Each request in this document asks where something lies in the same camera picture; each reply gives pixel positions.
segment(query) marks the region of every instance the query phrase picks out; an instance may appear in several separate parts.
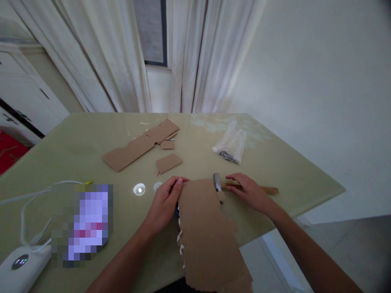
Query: white curtain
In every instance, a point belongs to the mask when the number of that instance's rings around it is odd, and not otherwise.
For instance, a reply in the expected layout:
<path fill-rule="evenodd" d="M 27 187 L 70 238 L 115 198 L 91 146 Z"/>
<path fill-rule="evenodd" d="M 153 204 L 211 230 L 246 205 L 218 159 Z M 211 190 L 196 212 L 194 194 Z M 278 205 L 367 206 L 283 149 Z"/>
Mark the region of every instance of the white curtain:
<path fill-rule="evenodd" d="M 12 0 L 89 112 L 151 112 L 131 0 Z"/>
<path fill-rule="evenodd" d="M 219 111 L 255 1 L 174 0 L 172 112 Z"/>

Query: table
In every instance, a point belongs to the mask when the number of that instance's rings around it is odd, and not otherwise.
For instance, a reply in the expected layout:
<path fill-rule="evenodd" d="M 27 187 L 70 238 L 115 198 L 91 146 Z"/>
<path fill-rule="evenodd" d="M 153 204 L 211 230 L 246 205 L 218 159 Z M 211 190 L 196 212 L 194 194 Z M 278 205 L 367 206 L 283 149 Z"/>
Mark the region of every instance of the table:
<path fill-rule="evenodd" d="M 165 118 L 180 130 L 175 150 L 155 146 L 119 173 L 102 159 L 106 152 L 125 146 L 131 139 Z M 246 149 L 240 166 L 223 160 L 211 148 L 224 134 L 229 122 L 236 120 L 247 134 Z M 157 176 L 156 160 L 170 153 L 183 164 Z M 96 184 L 115 184 L 114 231 L 107 245 L 85 268 L 63 269 L 48 265 L 33 292 L 84 292 L 144 220 L 152 199 L 153 186 L 173 175 L 190 179 L 212 178 L 219 172 L 242 172 L 259 185 L 275 186 L 280 194 L 273 199 L 291 216 L 344 192 L 344 188 L 279 137 L 247 114 L 152 114 L 152 113 L 78 113 L 67 117 L 38 145 L 0 177 L 0 199 L 42 190 L 61 180 Z M 137 197 L 133 187 L 144 183 L 146 191 Z M 58 210 L 64 198 L 42 195 L 26 211 L 27 237 L 30 239 L 45 225 L 51 212 Z M 0 206 L 0 261 L 21 246 L 20 210 L 26 200 Z M 226 193 L 223 213 L 236 222 L 236 239 L 242 246 L 274 228 L 265 216 L 246 207 L 233 194 Z M 151 245 L 141 269 L 135 292 L 153 292 L 181 278 L 182 261 L 176 237 L 175 217 Z"/>

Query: white cable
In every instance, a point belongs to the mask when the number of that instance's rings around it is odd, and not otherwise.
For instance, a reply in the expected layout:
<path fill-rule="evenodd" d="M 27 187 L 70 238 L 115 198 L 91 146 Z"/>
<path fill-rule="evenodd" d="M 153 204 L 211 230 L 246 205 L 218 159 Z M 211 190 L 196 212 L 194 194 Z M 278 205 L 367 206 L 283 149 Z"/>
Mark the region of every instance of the white cable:
<path fill-rule="evenodd" d="M 79 182 L 79 181 L 72 181 L 72 180 L 66 180 L 66 181 L 59 181 L 59 182 L 56 182 L 54 183 L 53 185 L 57 185 L 57 184 L 62 184 L 62 183 L 76 183 L 76 184 L 81 184 L 83 185 L 84 183 L 82 182 Z M 47 246 L 51 241 L 52 241 L 52 238 L 50 238 L 49 240 L 47 240 L 43 245 L 41 245 L 39 248 L 37 249 L 32 249 L 31 248 L 31 245 L 26 241 L 24 235 L 25 235 L 25 230 L 26 230 L 26 225 L 24 223 L 24 210 L 26 209 L 26 207 L 28 206 L 29 203 L 31 203 L 38 195 L 41 195 L 41 194 L 45 194 L 45 193 L 48 193 L 48 192 L 51 192 L 51 187 L 53 186 L 49 186 L 47 187 L 46 189 L 42 190 L 42 191 L 39 191 L 39 192 L 34 192 L 34 193 L 30 193 L 30 194 L 27 194 L 27 195 L 21 195 L 21 196 L 18 196 L 18 197 L 14 197 L 14 198 L 10 198 L 10 199 L 5 199 L 3 201 L 0 201 L 0 206 L 4 205 L 4 204 L 7 204 L 7 203 L 11 203 L 13 201 L 17 201 L 17 200 L 21 200 L 21 199 L 25 199 L 25 198 L 28 198 L 28 197 L 32 197 L 28 202 L 26 202 L 26 204 L 23 206 L 22 208 L 22 211 L 20 213 L 20 242 L 27 246 L 27 248 L 30 250 L 30 252 L 38 252 L 40 251 L 42 248 L 44 248 L 45 246 Z M 35 235 L 33 237 L 33 240 L 35 242 L 38 242 L 43 233 L 45 233 L 47 227 L 49 226 L 50 222 L 52 221 L 52 218 L 49 219 L 49 221 L 46 223 L 45 227 L 43 228 L 43 230 Z"/>

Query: red object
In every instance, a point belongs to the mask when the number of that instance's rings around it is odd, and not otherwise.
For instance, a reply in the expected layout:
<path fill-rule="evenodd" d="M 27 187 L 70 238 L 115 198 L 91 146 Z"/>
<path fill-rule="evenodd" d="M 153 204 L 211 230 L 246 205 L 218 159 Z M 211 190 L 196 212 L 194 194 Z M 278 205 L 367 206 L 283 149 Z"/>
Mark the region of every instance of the red object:
<path fill-rule="evenodd" d="M 29 151 L 15 138 L 0 132 L 0 175 Z"/>

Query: clear plastic bag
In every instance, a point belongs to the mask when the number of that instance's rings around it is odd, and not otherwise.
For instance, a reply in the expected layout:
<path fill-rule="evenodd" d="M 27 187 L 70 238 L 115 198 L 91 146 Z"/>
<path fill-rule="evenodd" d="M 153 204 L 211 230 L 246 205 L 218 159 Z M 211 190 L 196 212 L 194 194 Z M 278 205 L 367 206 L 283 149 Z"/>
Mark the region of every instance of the clear plastic bag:
<path fill-rule="evenodd" d="M 228 125 L 227 131 L 212 150 L 227 161 L 240 165 L 246 145 L 246 133 L 240 128 L 237 129 L 236 125 L 236 121 Z"/>

